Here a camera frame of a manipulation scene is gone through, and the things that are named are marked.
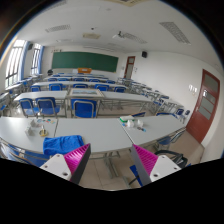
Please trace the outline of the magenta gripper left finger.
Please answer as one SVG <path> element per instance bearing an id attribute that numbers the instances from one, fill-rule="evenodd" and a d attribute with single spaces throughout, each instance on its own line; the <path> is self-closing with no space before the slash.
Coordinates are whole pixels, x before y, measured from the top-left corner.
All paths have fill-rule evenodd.
<path id="1" fill-rule="evenodd" d="M 79 184 L 90 154 L 91 145 L 86 144 L 65 155 L 55 154 L 41 166 L 41 169 Z"/>

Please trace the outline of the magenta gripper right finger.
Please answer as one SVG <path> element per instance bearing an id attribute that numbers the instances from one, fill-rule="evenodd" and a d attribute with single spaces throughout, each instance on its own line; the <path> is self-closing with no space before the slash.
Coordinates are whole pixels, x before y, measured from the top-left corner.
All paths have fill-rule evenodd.
<path id="1" fill-rule="evenodd" d="M 180 170 L 166 155 L 157 156 L 135 144 L 132 145 L 131 155 L 143 186 Z"/>

